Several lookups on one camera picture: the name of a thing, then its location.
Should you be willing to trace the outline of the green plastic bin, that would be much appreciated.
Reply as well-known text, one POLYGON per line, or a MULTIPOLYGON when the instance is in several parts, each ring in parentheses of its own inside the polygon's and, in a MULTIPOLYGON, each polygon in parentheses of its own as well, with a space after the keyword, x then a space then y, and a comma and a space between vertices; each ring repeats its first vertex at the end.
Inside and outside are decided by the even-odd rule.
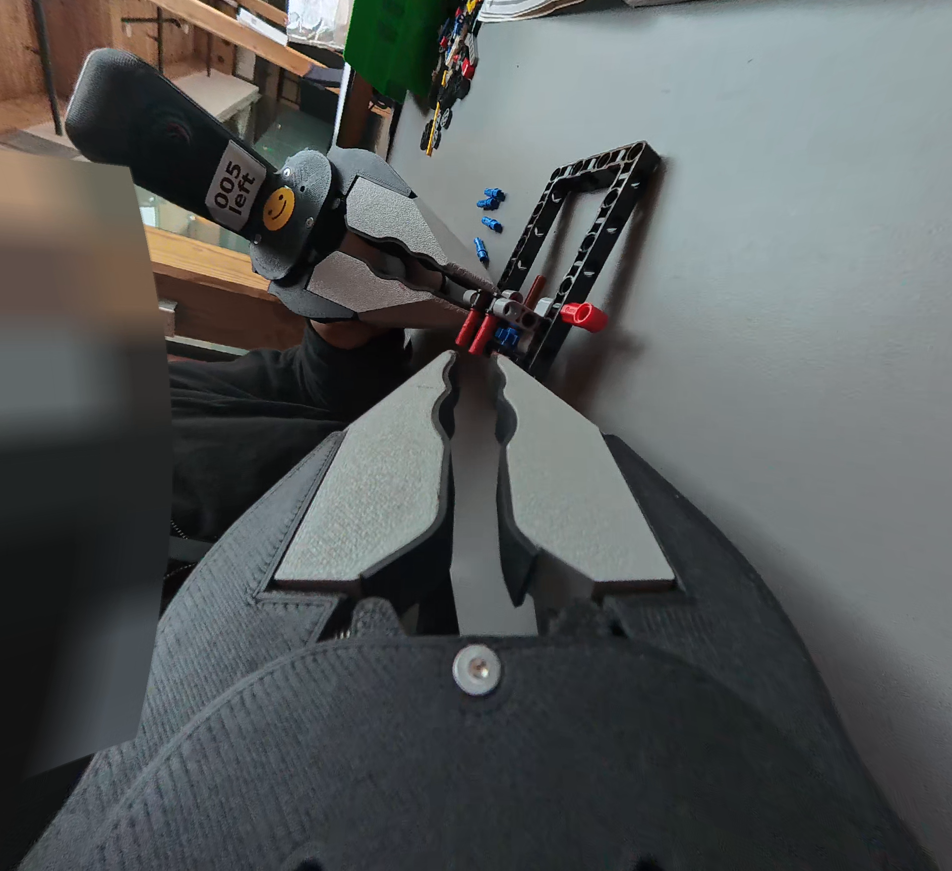
POLYGON ((378 92, 427 96, 455 0, 354 0, 344 58, 378 92))

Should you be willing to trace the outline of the black lego frame assembly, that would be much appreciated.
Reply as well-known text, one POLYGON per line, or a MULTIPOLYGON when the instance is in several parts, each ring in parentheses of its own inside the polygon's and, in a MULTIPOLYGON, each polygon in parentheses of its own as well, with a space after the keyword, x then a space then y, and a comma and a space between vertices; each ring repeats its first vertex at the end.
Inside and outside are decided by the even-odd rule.
POLYGON ((493 290, 472 290, 455 346, 473 356, 505 356, 544 381, 570 330, 598 333, 607 314, 589 293, 660 167, 644 141, 557 167, 517 240, 493 290), (570 266, 549 288, 535 263, 565 203, 578 194, 602 192, 600 207, 570 266))

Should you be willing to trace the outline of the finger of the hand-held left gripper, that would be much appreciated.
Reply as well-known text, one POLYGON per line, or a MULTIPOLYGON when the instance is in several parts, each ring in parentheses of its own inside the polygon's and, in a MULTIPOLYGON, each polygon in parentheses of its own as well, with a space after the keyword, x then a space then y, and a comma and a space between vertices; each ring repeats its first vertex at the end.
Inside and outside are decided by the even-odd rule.
POLYGON ((345 199, 344 255, 437 296, 494 289, 474 252, 420 198, 358 177, 345 199))
POLYGON ((306 288, 367 325, 450 330, 467 316, 465 297, 478 289, 478 275, 452 261, 440 265, 389 248, 371 248, 365 256, 336 250, 313 267, 306 288))

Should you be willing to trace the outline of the person's left forearm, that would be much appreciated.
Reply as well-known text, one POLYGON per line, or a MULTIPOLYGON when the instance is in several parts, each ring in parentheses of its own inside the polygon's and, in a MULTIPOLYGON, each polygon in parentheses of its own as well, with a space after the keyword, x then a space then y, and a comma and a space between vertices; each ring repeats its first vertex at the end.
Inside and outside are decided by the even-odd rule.
POLYGON ((302 444, 355 421, 410 375, 405 330, 341 348, 307 327, 285 350, 255 349, 230 362, 169 364, 175 432, 230 446, 302 444))

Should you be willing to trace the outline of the pile of lego pieces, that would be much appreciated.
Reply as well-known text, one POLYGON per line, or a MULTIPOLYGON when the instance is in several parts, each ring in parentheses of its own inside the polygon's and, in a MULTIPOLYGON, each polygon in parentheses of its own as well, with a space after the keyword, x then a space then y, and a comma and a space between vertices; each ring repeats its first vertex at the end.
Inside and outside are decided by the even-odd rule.
POLYGON ((438 32, 438 57, 425 103, 432 115, 425 123, 420 149, 427 155, 438 150, 453 119, 454 107, 470 94, 480 55, 479 20, 484 0, 457 0, 438 32))

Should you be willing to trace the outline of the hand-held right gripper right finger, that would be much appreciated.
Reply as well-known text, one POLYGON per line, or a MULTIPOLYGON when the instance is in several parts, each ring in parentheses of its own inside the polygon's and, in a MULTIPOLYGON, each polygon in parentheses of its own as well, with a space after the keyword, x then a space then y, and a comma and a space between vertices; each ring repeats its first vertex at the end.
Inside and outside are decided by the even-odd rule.
POLYGON ((675 571, 600 429, 514 362, 492 365, 499 554, 511 602, 673 589, 675 571))

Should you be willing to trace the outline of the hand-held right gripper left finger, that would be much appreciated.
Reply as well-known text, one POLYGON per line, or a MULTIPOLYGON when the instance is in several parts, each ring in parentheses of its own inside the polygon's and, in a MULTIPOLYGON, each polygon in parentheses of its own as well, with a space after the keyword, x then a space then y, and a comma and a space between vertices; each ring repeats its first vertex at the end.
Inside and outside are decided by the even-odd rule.
POLYGON ((451 496, 456 355, 445 351, 349 425, 272 579, 399 581, 426 555, 451 496))

